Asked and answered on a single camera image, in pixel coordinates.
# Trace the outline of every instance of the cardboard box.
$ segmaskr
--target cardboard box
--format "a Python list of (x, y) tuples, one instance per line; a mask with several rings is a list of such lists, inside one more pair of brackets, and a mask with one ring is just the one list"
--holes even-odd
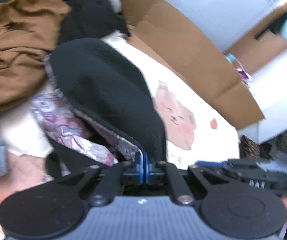
[(267, 30), (258, 40), (254, 37), (274, 20), (287, 12), (287, 3), (274, 10), (250, 32), (236, 42), (228, 51), (252, 74), (287, 49), (287, 39)]
[(233, 66), (187, 17), (164, 0), (122, 0), (129, 43), (179, 75), (237, 130), (264, 118)]

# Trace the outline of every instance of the round black disc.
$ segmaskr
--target round black disc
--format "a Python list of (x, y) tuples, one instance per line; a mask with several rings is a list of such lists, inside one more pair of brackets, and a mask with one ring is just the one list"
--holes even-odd
[(83, 214), (83, 203), (76, 194), (14, 194), (0, 205), (0, 224), (9, 236), (44, 239), (70, 230)]
[(281, 200), (261, 189), (247, 192), (209, 193), (201, 204), (201, 214), (217, 232), (237, 239), (271, 236), (286, 222)]

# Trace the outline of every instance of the cartoon bear print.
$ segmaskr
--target cartoon bear print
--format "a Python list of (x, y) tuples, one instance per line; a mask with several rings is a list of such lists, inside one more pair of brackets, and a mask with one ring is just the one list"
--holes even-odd
[(159, 81), (153, 102), (165, 124), (167, 140), (186, 151), (191, 150), (195, 136), (193, 131), (197, 127), (193, 113), (177, 101), (162, 81)]

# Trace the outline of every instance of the white cloth with bear print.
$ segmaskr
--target white cloth with bear print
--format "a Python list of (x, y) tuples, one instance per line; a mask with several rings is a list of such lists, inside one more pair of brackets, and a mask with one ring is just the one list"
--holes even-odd
[(236, 129), (181, 78), (115, 32), (102, 39), (143, 73), (167, 133), (167, 158), (180, 169), (239, 158)]

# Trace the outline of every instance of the clothes pile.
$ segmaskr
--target clothes pile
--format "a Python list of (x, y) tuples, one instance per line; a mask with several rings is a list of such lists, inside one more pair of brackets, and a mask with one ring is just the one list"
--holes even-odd
[(239, 158), (235, 128), (126, 42), (121, 11), (121, 0), (0, 0), (0, 203), (138, 153), (181, 169)]

